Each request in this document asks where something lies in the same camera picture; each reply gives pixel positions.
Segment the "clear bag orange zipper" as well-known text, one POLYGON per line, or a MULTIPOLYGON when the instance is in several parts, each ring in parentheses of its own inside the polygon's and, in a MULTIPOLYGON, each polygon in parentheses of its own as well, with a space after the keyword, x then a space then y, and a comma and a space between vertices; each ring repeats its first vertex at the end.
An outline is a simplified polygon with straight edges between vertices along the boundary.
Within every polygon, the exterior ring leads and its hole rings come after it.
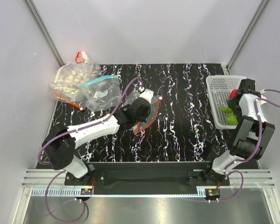
MULTIPOLYGON (((127 104, 131 104, 134 100, 139 97, 140 93, 136 90, 133 90, 130 94, 127 95, 122 106, 126 106, 127 104)), ((141 131, 145 130, 149 126, 153 124, 158 115, 158 110, 160 107, 160 103, 162 100, 162 96, 155 95, 152 97, 150 112, 146 118, 145 122, 137 122, 130 130, 133 131, 135 135, 139 134, 141 131)))

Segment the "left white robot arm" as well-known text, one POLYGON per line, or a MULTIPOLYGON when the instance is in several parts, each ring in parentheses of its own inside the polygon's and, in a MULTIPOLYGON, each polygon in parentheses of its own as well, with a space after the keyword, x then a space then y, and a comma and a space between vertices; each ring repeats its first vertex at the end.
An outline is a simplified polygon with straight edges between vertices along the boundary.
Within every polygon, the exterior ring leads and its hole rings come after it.
POLYGON ((58 126, 42 144, 52 168, 68 172, 82 185, 88 184, 91 181, 91 168, 75 156, 76 148, 145 122, 150 114, 151 102, 147 97, 139 97, 100 119, 76 126, 58 126))

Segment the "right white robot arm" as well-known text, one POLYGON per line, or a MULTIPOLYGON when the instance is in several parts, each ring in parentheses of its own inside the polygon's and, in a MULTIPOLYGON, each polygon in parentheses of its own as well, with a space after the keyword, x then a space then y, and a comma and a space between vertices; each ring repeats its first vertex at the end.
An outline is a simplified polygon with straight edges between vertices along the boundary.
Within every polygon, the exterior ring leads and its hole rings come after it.
POLYGON ((198 175, 206 185, 220 183, 230 170, 250 160, 259 160, 275 131, 262 114, 261 93, 255 90, 255 81, 244 78, 226 100, 237 119, 237 126, 227 144, 227 151, 212 160, 198 175))

